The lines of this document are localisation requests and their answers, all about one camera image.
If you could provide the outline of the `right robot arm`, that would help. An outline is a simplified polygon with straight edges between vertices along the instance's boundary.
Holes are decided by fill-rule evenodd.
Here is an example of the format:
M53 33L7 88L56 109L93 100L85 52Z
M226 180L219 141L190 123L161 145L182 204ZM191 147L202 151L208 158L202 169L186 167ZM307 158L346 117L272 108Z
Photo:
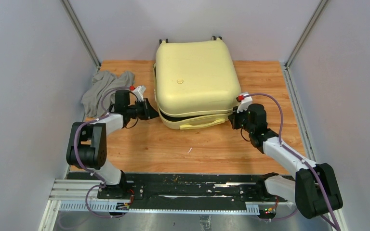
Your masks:
M343 207L332 166L314 162L288 146L278 133L268 127L267 113L262 104L253 103L245 109L235 106L228 119L232 129L246 131L250 144L276 160L291 176L287 179L274 172L262 175L255 189L260 200L281 197L294 203L307 219Z

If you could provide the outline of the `cream suitcase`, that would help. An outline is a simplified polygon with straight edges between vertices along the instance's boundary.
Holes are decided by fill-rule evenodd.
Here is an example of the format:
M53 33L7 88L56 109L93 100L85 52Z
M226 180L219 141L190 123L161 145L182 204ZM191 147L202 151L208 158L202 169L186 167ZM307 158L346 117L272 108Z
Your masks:
M153 71L158 113L168 128L222 124L238 103L241 86L221 36L183 43L161 39Z

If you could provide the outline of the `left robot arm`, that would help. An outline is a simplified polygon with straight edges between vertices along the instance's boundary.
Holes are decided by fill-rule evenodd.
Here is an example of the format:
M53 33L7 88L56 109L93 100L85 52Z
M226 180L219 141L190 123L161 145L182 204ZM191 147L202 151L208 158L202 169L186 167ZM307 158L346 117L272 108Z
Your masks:
M143 96L145 90L143 85L112 88L105 96L114 94L115 101L102 116L87 122L75 122L71 127L67 163L97 177L99 187L110 187L110 193L117 199L128 194L128 185L125 173L107 159L107 136L127 128L132 119L151 120L159 116L148 98Z

